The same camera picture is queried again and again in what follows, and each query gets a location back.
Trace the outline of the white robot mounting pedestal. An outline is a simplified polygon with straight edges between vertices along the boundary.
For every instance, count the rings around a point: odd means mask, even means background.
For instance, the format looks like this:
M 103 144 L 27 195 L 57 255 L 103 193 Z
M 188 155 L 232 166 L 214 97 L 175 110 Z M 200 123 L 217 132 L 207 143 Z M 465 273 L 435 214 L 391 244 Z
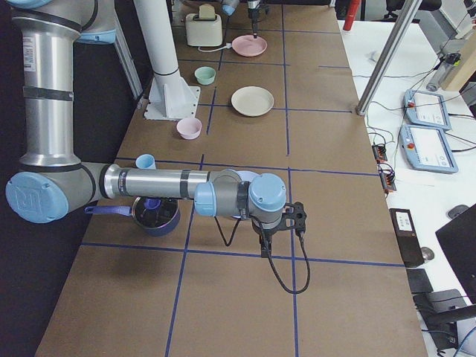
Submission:
M 189 86 L 179 71 L 167 3 L 139 0 L 134 5 L 153 71 L 144 117 L 173 121 L 193 118 L 201 89 Z

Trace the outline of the teach pendant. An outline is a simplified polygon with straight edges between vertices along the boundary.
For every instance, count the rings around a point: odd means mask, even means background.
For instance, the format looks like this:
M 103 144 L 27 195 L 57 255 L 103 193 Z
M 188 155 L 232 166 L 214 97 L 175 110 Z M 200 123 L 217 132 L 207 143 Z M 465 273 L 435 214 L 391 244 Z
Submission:
M 441 128 L 403 124 L 399 138 L 409 165 L 420 171 L 453 174 L 458 166 Z
M 403 97 L 403 112 L 409 123 L 451 129 L 445 99 L 441 94 L 408 89 Z

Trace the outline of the light blue cup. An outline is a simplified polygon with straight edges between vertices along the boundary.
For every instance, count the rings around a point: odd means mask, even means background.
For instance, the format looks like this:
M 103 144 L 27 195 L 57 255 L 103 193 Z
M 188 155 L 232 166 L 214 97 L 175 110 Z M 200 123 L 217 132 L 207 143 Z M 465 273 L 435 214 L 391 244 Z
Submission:
M 135 159 L 135 166 L 142 170 L 154 170 L 156 168 L 155 158 L 151 154 L 142 154 Z

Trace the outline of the pink plate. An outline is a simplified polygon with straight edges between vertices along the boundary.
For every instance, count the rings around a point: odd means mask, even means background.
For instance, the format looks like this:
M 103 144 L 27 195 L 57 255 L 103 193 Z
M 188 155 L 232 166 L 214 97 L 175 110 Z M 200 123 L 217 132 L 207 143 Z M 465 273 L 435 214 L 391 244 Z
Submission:
M 268 43 L 259 36 L 242 35 L 232 41 L 231 47 L 242 57 L 256 57 L 266 51 Z

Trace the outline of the cream toaster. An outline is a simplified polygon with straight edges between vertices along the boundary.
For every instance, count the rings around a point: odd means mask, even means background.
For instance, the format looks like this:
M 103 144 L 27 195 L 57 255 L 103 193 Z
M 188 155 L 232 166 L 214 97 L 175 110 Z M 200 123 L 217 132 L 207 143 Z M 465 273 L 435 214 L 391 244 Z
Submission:
M 216 47 L 222 44 L 222 19 L 201 19 L 198 13 L 189 13 L 185 17 L 187 44 L 193 47 Z

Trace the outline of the pink bowl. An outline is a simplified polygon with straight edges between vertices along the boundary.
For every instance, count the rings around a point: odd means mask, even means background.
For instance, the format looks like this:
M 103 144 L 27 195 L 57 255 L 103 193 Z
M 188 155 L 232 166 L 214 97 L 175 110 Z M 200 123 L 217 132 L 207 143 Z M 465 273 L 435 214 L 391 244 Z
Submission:
M 185 140 L 193 140 L 200 136 L 202 122 L 198 118 L 183 118 L 176 124 L 177 132 Z

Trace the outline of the bread slice in toaster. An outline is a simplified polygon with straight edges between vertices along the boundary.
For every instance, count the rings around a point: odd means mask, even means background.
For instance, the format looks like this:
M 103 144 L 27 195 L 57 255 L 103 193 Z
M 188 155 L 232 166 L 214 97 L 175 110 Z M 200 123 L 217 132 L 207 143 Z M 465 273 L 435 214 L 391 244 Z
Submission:
M 214 21 L 216 18 L 215 8 L 211 4 L 199 6 L 199 19 L 202 21 Z

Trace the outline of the black computer mouse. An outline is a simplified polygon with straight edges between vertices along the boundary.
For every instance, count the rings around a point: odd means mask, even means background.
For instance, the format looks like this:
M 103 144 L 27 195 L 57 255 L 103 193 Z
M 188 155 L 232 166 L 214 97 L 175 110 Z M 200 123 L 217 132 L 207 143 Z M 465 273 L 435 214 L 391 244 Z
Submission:
M 455 219 L 456 217 L 458 217 L 460 214 L 464 213 L 468 209 L 469 209 L 468 205 L 456 205 L 455 207 L 453 207 L 447 212 L 447 217 L 449 219 Z

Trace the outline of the dark blue saucepan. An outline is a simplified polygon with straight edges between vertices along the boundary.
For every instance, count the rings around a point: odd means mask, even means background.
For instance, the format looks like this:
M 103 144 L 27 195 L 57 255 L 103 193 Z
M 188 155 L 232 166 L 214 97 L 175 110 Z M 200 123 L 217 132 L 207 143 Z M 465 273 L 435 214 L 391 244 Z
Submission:
M 88 206 L 84 213 L 131 217 L 137 226 L 153 237 L 171 233 L 181 218 L 178 200 L 168 198 L 137 197 L 129 206 Z

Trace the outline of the aluminium frame post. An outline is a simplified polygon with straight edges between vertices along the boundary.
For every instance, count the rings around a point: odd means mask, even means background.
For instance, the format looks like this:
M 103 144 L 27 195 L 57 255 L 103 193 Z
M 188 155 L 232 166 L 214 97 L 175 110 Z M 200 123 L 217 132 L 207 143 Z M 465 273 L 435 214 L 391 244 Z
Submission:
M 356 107 L 356 114 L 364 116 L 373 100 L 381 81 L 393 59 L 399 45 L 401 44 L 406 31 L 415 17 L 422 0 L 406 0 L 402 7 L 402 12 L 396 20 L 392 31 L 383 47 L 376 66 L 373 69 L 370 79 L 365 86 L 364 92 Z

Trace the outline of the green bowl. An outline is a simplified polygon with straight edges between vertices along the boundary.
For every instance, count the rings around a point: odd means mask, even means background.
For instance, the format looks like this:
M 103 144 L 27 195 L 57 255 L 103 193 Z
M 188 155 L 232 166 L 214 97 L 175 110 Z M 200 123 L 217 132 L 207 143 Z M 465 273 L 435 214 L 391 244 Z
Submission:
M 216 70 L 208 66 L 202 66 L 195 70 L 194 75 L 199 84 L 207 86 L 214 82 Z

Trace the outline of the cream white plate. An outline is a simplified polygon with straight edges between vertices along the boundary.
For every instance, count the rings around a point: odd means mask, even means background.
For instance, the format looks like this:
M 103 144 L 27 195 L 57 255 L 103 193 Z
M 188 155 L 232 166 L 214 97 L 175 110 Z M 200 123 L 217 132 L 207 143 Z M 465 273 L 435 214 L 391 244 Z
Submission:
M 265 115 L 273 108 L 274 97 L 265 88 L 246 86 L 232 94 L 231 105 L 244 116 L 258 117 Z

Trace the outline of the upper teach pendant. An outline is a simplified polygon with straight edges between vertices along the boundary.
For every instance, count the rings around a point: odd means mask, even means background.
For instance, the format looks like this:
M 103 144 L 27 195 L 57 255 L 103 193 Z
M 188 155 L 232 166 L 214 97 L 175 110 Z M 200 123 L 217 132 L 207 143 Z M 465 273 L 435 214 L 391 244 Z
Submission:
M 451 129 L 445 99 L 441 94 L 408 89 L 403 97 L 403 112 L 409 123 Z

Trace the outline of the lower teach pendant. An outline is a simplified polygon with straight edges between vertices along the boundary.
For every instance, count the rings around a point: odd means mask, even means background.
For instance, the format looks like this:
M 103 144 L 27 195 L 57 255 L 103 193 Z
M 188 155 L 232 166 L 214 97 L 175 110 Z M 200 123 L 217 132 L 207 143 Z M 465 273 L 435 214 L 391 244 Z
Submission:
M 420 171 L 453 174 L 458 166 L 441 128 L 403 124 L 399 138 L 409 165 Z

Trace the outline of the black box with label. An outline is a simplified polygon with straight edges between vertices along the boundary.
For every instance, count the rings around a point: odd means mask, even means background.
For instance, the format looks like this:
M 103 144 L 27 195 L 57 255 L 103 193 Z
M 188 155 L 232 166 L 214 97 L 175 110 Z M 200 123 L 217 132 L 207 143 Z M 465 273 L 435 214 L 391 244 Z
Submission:
M 408 209 L 401 208 L 390 208 L 389 212 L 405 267 L 416 268 L 421 266 L 425 261 L 417 239 L 411 212 Z

